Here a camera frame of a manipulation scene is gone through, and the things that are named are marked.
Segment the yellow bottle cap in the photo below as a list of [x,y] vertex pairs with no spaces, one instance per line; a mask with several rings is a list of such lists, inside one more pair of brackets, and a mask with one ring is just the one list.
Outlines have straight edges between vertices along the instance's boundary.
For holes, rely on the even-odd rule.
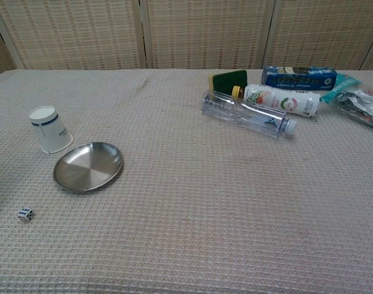
[[233,87],[233,92],[231,93],[232,97],[238,98],[239,95],[239,90],[241,89],[240,86],[234,86]]

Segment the empty water bottle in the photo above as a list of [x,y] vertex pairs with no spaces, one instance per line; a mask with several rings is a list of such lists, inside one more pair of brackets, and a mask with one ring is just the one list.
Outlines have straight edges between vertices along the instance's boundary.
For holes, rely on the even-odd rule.
[[296,121],[286,118],[284,111],[262,105],[246,105],[231,96],[209,90],[202,100],[202,112],[224,121],[239,124],[257,132],[272,135],[293,135]]

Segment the plastic bottle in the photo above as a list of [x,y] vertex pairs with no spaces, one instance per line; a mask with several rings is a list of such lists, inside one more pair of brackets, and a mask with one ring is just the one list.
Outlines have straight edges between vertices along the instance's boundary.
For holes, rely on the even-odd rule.
[[233,87],[232,96],[243,99],[247,105],[260,104],[274,109],[310,118],[317,113],[320,94],[276,89],[269,86],[249,85]]
[[284,111],[239,103],[229,95],[212,90],[204,95],[202,112],[275,137],[281,134],[293,135],[296,126],[296,121],[287,119]]

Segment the blue stripe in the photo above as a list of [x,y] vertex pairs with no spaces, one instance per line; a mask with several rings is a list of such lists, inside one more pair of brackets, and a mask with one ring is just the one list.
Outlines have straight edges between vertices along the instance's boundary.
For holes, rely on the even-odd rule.
[[[49,121],[47,121],[47,122],[44,122],[44,123],[41,124],[41,125],[46,126],[47,124],[51,124],[51,123],[52,123],[53,121],[55,121],[56,119],[58,119],[58,113],[57,113],[57,115],[56,115],[55,118],[53,118],[53,119],[51,119],[51,120],[49,120]],[[33,122],[32,122],[31,124],[33,124],[34,126],[39,127],[39,124],[34,124]]]

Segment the white bottle cap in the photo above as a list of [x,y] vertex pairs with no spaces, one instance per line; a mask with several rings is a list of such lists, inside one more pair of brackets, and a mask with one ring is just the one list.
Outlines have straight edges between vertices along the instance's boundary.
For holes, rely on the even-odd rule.
[[296,126],[296,121],[289,119],[287,121],[287,125],[285,126],[284,133],[287,135],[293,135],[295,126]]

